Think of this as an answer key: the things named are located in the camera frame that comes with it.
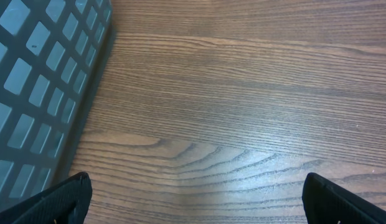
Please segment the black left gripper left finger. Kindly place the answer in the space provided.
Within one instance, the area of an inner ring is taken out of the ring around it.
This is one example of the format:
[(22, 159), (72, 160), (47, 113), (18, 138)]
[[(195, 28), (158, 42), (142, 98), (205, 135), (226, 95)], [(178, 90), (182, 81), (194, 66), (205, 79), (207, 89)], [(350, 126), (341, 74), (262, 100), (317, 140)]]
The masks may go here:
[(83, 224), (92, 198), (92, 183), (86, 172), (0, 213), (0, 224)]

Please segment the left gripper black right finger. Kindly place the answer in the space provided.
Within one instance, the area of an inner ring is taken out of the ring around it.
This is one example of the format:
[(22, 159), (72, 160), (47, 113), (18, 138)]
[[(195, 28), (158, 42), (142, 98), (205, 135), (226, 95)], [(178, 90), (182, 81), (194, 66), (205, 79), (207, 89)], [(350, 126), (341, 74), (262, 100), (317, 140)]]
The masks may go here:
[(310, 172), (304, 181), (303, 207), (309, 224), (386, 224), (386, 211)]

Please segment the grey plastic basket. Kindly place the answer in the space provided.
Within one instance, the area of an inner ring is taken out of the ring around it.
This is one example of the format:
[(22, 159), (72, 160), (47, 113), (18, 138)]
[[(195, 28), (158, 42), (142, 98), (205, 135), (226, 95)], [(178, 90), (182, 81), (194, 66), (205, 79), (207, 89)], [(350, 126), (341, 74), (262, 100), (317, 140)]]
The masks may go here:
[(112, 15), (110, 0), (0, 0), (0, 212), (68, 177)]

